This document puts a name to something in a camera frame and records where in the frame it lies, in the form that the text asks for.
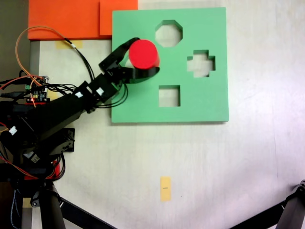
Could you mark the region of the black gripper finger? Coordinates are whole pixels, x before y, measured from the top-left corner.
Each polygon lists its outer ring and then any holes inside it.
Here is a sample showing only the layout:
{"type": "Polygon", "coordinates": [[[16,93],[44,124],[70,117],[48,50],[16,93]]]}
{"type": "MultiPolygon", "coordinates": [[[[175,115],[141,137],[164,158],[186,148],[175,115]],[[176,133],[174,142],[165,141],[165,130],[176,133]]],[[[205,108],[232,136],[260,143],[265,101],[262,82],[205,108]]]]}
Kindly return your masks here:
{"type": "Polygon", "coordinates": [[[124,57],[125,54],[128,52],[130,49],[131,45],[135,43],[136,41],[140,40],[140,38],[135,37],[131,38],[127,42],[121,44],[118,48],[116,48],[112,53],[111,53],[111,58],[114,62],[120,63],[124,57]]]}
{"type": "Polygon", "coordinates": [[[153,67],[150,69],[122,67],[122,78],[125,83],[136,84],[154,77],[159,71],[159,67],[153,67]]]}

